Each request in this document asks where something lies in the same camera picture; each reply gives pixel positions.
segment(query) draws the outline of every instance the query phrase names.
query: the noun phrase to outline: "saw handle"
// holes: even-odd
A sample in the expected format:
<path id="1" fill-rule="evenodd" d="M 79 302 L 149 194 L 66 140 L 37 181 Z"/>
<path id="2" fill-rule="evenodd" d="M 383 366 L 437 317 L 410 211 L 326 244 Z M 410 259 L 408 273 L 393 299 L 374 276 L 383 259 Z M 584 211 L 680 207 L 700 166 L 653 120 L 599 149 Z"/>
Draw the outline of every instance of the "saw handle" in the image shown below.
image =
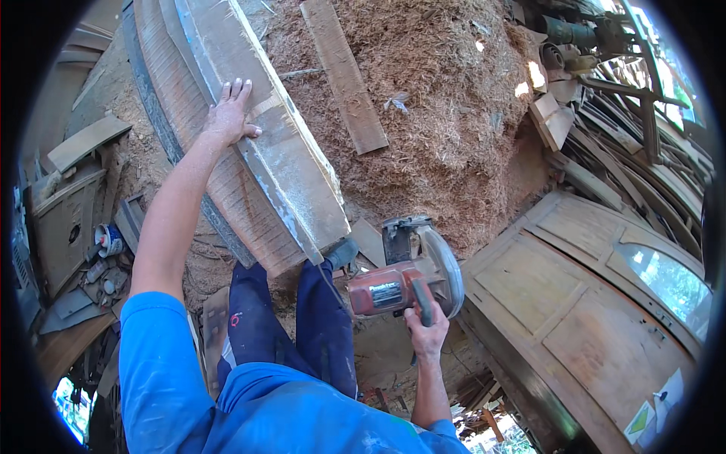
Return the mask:
<path id="1" fill-rule="evenodd" d="M 428 288 L 428 284 L 423 279 L 414 279 L 411 281 L 413 287 L 413 294 L 416 297 L 418 308 L 420 312 L 421 325 L 426 328 L 433 325 L 433 315 L 431 314 L 431 299 L 428 294 L 431 290 Z M 411 357 L 411 367 L 415 366 L 418 358 L 416 353 Z"/>

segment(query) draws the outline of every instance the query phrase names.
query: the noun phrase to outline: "dark blue pants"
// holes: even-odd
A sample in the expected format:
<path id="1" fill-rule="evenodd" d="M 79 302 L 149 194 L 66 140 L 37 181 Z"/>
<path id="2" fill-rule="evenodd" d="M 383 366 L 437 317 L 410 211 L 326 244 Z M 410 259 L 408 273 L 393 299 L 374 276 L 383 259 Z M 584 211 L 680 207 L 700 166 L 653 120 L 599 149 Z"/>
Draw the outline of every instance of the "dark blue pants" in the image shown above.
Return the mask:
<path id="1" fill-rule="evenodd" d="M 229 287 L 227 323 L 235 362 L 283 364 L 326 381 L 355 399 L 353 325 L 339 301 L 330 262 L 325 260 L 317 267 L 306 260 L 298 283 L 293 344 L 274 315 L 267 271 L 259 263 L 245 269 L 238 262 Z M 221 358 L 217 365 L 220 388 L 231 371 L 232 365 Z"/>

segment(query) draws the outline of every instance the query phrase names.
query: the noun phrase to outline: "hand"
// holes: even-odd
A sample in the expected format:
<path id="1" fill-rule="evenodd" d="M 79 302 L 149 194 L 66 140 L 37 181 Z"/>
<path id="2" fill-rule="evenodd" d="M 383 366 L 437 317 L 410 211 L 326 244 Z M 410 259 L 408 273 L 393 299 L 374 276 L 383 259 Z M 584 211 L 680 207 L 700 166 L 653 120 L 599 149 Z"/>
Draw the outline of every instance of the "hand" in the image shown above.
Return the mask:
<path id="1" fill-rule="evenodd" d="M 413 351 L 418 357 L 420 365 L 438 364 L 441 360 L 441 346 L 444 345 L 446 333 L 449 332 L 449 320 L 436 301 L 431 302 L 431 326 L 421 324 L 420 308 L 416 303 L 415 309 L 409 307 L 404 310 L 406 325 L 411 330 L 411 343 Z"/>
<path id="2" fill-rule="evenodd" d="M 202 131 L 213 135 L 220 143 L 229 147 L 243 137 L 257 137 L 262 130 L 253 124 L 245 124 L 245 102 L 252 91 L 252 81 L 237 78 L 233 84 L 226 82 L 217 106 L 209 106 L 209 115 Z"/>

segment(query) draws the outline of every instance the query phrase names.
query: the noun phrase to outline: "shoe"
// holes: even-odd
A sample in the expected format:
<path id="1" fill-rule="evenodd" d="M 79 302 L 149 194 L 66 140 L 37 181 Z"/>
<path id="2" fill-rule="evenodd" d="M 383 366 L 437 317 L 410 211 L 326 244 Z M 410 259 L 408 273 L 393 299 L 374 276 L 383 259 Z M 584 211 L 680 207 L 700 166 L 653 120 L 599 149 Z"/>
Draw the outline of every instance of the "shoe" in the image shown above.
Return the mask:
<path id="1" fill-rule="evenodd" d="M 333 249 L 325 255 L 333 269 L 340 269 L 348 264 L 358 255 L 358 243 L 353 238 L 344 238 L 338 241 Z"/>

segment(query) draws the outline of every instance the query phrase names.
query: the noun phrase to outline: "blue shirt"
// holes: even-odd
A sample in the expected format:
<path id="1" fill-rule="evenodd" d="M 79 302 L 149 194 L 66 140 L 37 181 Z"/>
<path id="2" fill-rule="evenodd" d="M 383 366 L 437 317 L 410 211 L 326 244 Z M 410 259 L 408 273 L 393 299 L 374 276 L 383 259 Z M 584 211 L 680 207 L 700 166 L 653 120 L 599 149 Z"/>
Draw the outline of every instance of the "blue shirt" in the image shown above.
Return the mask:
<path id="1" fill-rule="evenodd" d="M 131 453 L 468 454 L 451 421 L 421 429 L 284 365 L 237 366 L 215 405 L 184 305 L 166 293 L 126 302 L 118 372 Z"/>

